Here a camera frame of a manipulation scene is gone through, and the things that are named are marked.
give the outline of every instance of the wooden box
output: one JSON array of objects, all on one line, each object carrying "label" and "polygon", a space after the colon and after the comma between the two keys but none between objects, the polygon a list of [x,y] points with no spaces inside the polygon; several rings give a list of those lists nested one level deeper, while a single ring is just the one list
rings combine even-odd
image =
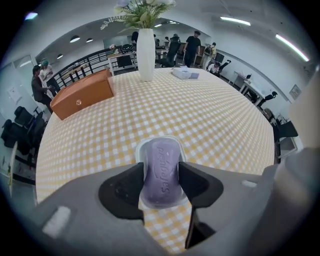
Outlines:
[{"label": "wooden box", "polygon": [[72,114],[114,96],[109,69],[90,74],[63,88],[51,101],[54,113],[64,120]]}]

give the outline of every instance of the railing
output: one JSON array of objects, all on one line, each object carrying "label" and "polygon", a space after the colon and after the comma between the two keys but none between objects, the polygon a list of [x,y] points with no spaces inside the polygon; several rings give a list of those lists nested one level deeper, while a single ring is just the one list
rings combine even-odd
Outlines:
[{"label": "railing", "polygon": [[[107,56],[112,53],[113,51],[110,49],[99,50],[91,53],[64,67],[59,72],[54,74],[53,77],[57,81],[60,88],[67,87],[76,80],[79,80],[81,77],[86,77],[87,75],[101,70],[101,67],[109,68]],[[117,66],[117,62],[112,63],[113,68],[116,68]]]}]

